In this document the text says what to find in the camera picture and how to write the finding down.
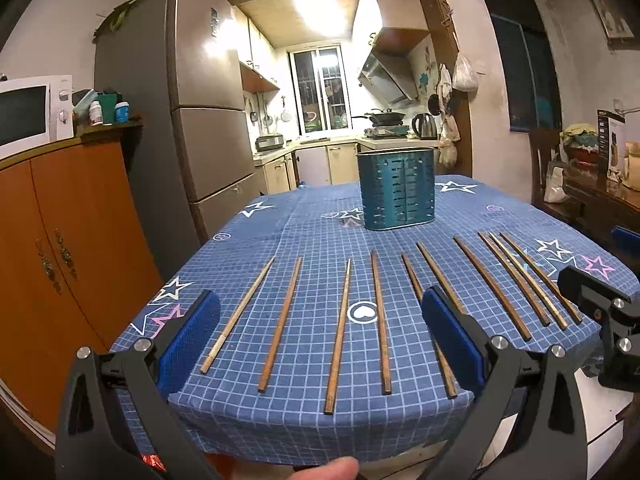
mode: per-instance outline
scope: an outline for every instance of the dark brown chopstick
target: dark brown chopstick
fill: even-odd
[[[418,277],[415,275],[415,271],[411,265],[411,261],[409,261],[409,257],[406,256],[406,254],[401,254],[401,258],[404,262],[406,273],[409,275],[409,281],[411,281],[411,285],[414,288],[415,297],[418,299],[418,303],[420,303],[422,301],[423,294],[422,286],[418,281]],[[453,372],[451,371],[449,363],[447,363],[446,358],[442,354],[442,350],[440,350],[440,346],[433,338],[433,336],[431,337],[431,341],[433,342],[433,349],[436,352],[436,359],[438,361],[438,366],[440,367],[440,375],[442,376],[442,381],[444,382],[445,392],[447,393],[447,397],[449,397],[449,399],[453,399],[458,396]]]
[[[242,312],[244,312],[244,308],[251,301],[251,298],[254,296],[255,291],[258,289],[258,287],[262,283],[262,280],[267,275],[267,272],[269,272],[269,269],[271,268],[271,264],[275,259],[276,257],[272,256],[271,260],[269,260],[267,264],[262,268],[262,270],[260,271],[260,274],[258,275],[255,281],[252,283],[251,287],[249,287],[249,290],[246,292],[246,294],[242,298],[242,301],[240,301],[240,303],[234,310],[233,314],[231,315],[231,318],[229,318],[229,321],[227,321],[226,326],[222,331],[222,334],[220,334],[220,337],[216,341],[215,345],[213,345],[211,352],[209,352],[209,355],[204,360],[203,365],[200,367],[201,374],[206,374],[209,371],[209,367],[211,366],[213,359],[215,359],[216,356],[218,355],[218,352],[220,352],[220,349],[222,348],[222,345],[225,343],[226,338],[229,337],[229,334],[231,333],[234,326],[238,322],[238,319],[240,319],[240,316],[242,316]]]
[[[422,245],[420,242],[418,242],[416,244],[418,246],[418,250],[422,253],[422,256],[424,256],[424,259],[427,260],[427,263],[429,264],[429,266],[431,267],[431,272],[434,273],[436,279],[438,280],[438,282],[440,283],[440,286],[444,289],[444,291],[447,293],[447,296],[449,297],[449,299],[451,300],[451,303],[454,304],[454,306],[462,313],[462,314],[466,314],[466,308],[465,306],[462,304],[462,302],[460,301],[460,298],[458,297],[458,295],[456,294],[456,291],[453,290],[453,287],[451,286],[451,284],[447,281],[447,279],[445,278],[444,274],[442,273],[442,271],[440,270],[440,267],[438,267],[438,265],[436,264],[435,260],[431,257],[431,255],[429,254],[429,251],[427,251],[426,247],[424,245]]]
[[[548,295],[545,294],[545,291],[542,290],[542,287],[538,285],[538,282],[533,279],[533,277],[526,271],[526,269],[516,259],[516,257],[513,256],[513,254],[511,254],[511,251],[500,241],[500,239],[496,235],[494,235],[493,233],[489,233],[489,235],[494,240],[495,244],[498,247],[501,248],[502,252],[507,256],[507,258],[514,265],[514,267],[516,267],[516,269],[518,269],[518,271],[520,272],[522,277],[525,280],[527,280],[527,283],[529,283],[529,285],[535,291],[535,293],[538,295],[540,300],[542,300],[542,303],[545,304],[545,306],[548,309],[548,311],[551,312],[551,315],[556,320],[556,323],[558,323],[558,326],[562,330],[566,330],[567,328],[569,328],[569,326],[567,325],[566,321],[564,320],[564,317],[562,317],[562,314],[560,314],[560,312],[558,312],[558,309],[553,304],[553,302],[548,297]]]
[[[533,261],[533,258],[531,258],[527,253],[525,253],[525,251],[523,251],[520,248],[520,246],[513,239],[511,239],[511,237],[507,233],[500,233],[500,236],[504,238],[511,247],[513,247],[513,249],[529,265],[529,267],[533,269],[533,272],[535,272],[538,275],[538,277],[543,281],[543,283],[545,283],[545,285],[548,286],[548,288],[556,295],[556,298],[558,298],[558,301],[562,303],[562,306],[569,313],[569,316],[571,316],[571,319],[573,319],[577,324],[582,323],[582,314],[580,313],[580,311],[577,310],[571,303],[569,303],[567,298],[565,298],[560,293],[560,289],[558,288],[558,286],[551,280],[550,277],[548,277],[544,273],[542,269],[540,269],[540,267],[536,265],[536,263]]]
[[[465,253],[466,257],[471,261],[476,270],[480,273],[480,276],[485,280],[486,284],[489,285],[489,288],[494,292],[494,294],[498,297],[505,311],[513,321],[513,324],[520,332],[520,335],[524,339],[524,341],[529,341],[531,339],[531,332],[527,328],[527,325],[524,324],[522,318],[516,312],[515,307],[511,304],[511,301],[504,295],[504,292],[500,289],[497,283],[495,283],[494,279],[489,274],[489,271],[486,270],[484,265],[480,262],[478,257],[469,250],[469,248],[465,245],[465,243],[458,238],[457,236],[453,237],[455,243],[457,243],[462,249],[462,252]]]
[[[349,282],[351,279],[351,258],[347,260],[344,270],[344,285],[342,287],[342,299],[340,300],[340,314],[338,314],[338,328],[335,331],[334,354],[331,357],[331,369],[329,370],[329,383],[326,387],[324,398],[324,414],[333,415],[335,410],[335,398],[338,393],[338,375],[340,374],[340,358],[342,357],[342,340],[344,339],[344,325],[347,321],[347,307],[349,306]]]
[[[260,376],[260,383],[258,384],[258,391],[264,393],[267,389],[267,383],[273,370],[273,364],[276,361],[276,354],[278,353],[278,346],[280,345],[280,339],[282,338],[282,332],[284,325],[287,322],[287,316],[289,315],[289,307],[291,306],[291,300],[293,300],[293,293],[296,290],[296,283],[298,282],[298,273],[300,272],[300,265],[302,265],[302,258],[296,260],[296,264],[293,267],[293,274],[289,281],[289,288],[287,289],[287,295],[284,297],[284,303],[282,304],[282,310],[280,311],[280,318],[278,319],[278,325],[276,332],[271,339],[271,346],[269,347],[269,353],[267,354],[267,360],[262,368],[262,375]]]
[[[489,238],[487,238],[486,235],[482,234],[481,232],[478,232],[478,236],[482,238],[482,241],[486,244],[486,246],[489,247],[489,249],[491,249],[491,252],[494,254],[494,256],[498,258],[498,260],[500,260],[500,263],[507,270],[509,275],[513,278],[513,281],[516,282],[516,285],[518,285],[518,288],[524,294],[524,297],[529,300],[531,307],[533,308],[534,312],[538,316],[538,319],[540,320],[542,325],[549,326],[551,324],[551,320],[549,319],[549,316],[546,315],[544,308],[542,307],[542,305],[540,305],[540,302],[533,295],[532,291],[529,290],[529,288],[527,287],[527,283],[520,277],[520,275],[518,274],[518,271],[514,267],[511,267],[511,265],[508,263],[505,257],[502,256],[502,253],[500,252],[498,247],[492,244],[491,240],[489,240]]]
[[[373,289],[376,294],[378,310],[378,343],[380,344],[380,377],[382,378],[382,394],[391,394],[391,368],[389,367],[389,343],[386,338],[385,305],[382,301],[380,274],[378,272],[378,254],[371,251],[371,270],[373,272]]]

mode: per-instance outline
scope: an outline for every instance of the refrigerator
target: refrigerator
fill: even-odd
[[[133,199],[168,280],[264,183],[244,111],[232,9],[226,0],[139,0],[96,41],[95,89],[143,116],[124,135]]]

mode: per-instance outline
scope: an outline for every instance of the white window frame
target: white window frame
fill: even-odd
[[[340,78],[342,79],[342,88],[344,95],[344,107],[345,112],[347,114],[347,126],[344,128],[332,128],[331,124],[327,124],[327,119],[330,117],[329,114],[329,99],[324,91],[324,84],[320,84],[324,82],[324,78],[322,77],[322,71],[320,67],[316,65],[316,59],[320,56],[320,52],[322,50],[331,50],[335,49],[338,55],[338,67],[340,68]],[[300,99],[300,86],[298,83],[298,73],[296,71],[296,60],[294,58],[294,54],[299,54],[300,52],[311,52],[312,59],[314,63],[314,75],[316,79],[316,93],[318,95],[318,100],[322,103],[322,111],[324,114],[321,114],[320,121],[322,123],[322,130],[318,130],[316,132],[307,133],[305,130],[305,121],[304,115],[302,111],[302,100]],[[332,133],[346,133],[353,129],[353,124],[351,123],[351,105],[349,102],[349,92],[347,90],[347,78],[346,72],[344,71],[344,62],[342,61],[342,49],[340,44],[332,44],[332,45],[323,45],[309,48],[301,48],[299,50],[292,50],[289,52],[289,64],[291,66],[291,75],[293,76],[293,91],[296,96],[296,108],[298,112],[298,125],[300,127],[300,134],[302,136],[310,136],[319,134],[321,132],[332,132]]]

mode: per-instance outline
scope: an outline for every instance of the framed picture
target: framed picture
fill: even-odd
[[[591,3],[610,48],[640,48],[640,43],[612,0],[591,0]]]

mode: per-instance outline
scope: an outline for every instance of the teal metal basket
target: teal metal basket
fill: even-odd
[[[402,148],[358,154],[367,229],[383,231],[434,220],[433,152],[433,148]]]

